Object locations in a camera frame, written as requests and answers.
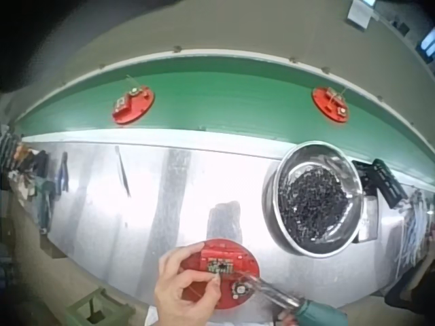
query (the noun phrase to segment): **workbench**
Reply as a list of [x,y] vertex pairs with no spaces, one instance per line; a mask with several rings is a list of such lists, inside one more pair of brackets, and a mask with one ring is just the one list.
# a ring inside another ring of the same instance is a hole
[[[338,76],[284,58],[216,51],[117,62],[61,86],[17,121],[24,140],[50,154],[49,178],[68,153],[69,192],[54,205],[48,238],[92,275],[147,304],[154,304],[163,253],[216,237],[247,247],[261,276],[283,291],[332,306],[394,282],[402,272],[403,216],[381,194],[377,240],[313,259],[278,245],[264,192],[285,153],[312,140],[363,162],[380,158],[401,183],[434,192],[431,146],[380,98]],[[127,75],[156,100],[141,119],[116,128],[111,113],[131,88]],[[311,93],[320,86],[344,92],[346,124],[315,107]],[[262,322],[272,313],[255,295],[213,320]]]
[[[261,276],[283,291],[336,307],[395,280],[403,217],[381,194],[377,240],[351,244],[327,259],[300,256],[278,245],[264,209],[266,184],[294,144],[184,131],[158,142],[158,133],[170,131],[143,132],[134,145],[122,137],[114,145],[91,132],[83,137],[93,143],[78,142],[76,133],[70,141],[31,144],[50,153],[49,178],[55,177],[62,152],[69,156],[69,191],[55,203],[48,238],[108,285],[154,304],[159,257],[173,247],[216,237],[248,248]],[[170,139],[178,139],[178,146],[165,145]],[[120,179],[116,146],[130,196]],[[216,312],[213,320],[262,322],[272,313],[273,307],[255,295],[238,308]]]

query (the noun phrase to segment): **red fixture on conveyor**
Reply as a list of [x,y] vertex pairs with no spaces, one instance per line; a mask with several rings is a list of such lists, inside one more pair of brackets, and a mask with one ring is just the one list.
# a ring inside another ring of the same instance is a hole
[[345,123],[349,119],[349,107],[342,94],[332,88],[316,88],[313,93],[313,101],[317,108],[326,117],[338,123]]
[[119,98],[112,116],[117,124],[129,124],[147,113],[154,102],[154,93],[147,87],[133,88]]
[[[245,285],[244,274],[260,276],[255,257],[240,244],[226,239],[205,241],[203,250],[181,263],[184,270],[200,270],[219,273],[221,276],[221,298],[216,309],[234,308],[246,302],[253,290]],[[206,283],[192,283],[183,292],[183,298],[197,302],[205,292]]]

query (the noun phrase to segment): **wall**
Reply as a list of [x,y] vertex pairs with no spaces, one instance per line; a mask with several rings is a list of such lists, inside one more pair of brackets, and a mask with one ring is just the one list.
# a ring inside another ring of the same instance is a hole
[[229,48],[296,57],[382,96],[435,144],[435,79],[397,33],[372,20],[361,32],[345,22],[343,0],[185,0],[131,20],[95,39],[43,82],[15,93],[10,118],[93,69],[143,54]]
[[393,22],[396,17],[399,17],[400,22],[407,24],[410,31],[406,34],[404,39],[409,42],[413,48],[415,48],[434,27],[432,19],[426,15],[420,5],[416,3],[378,1],[376,2],[375,10],[388,22]]

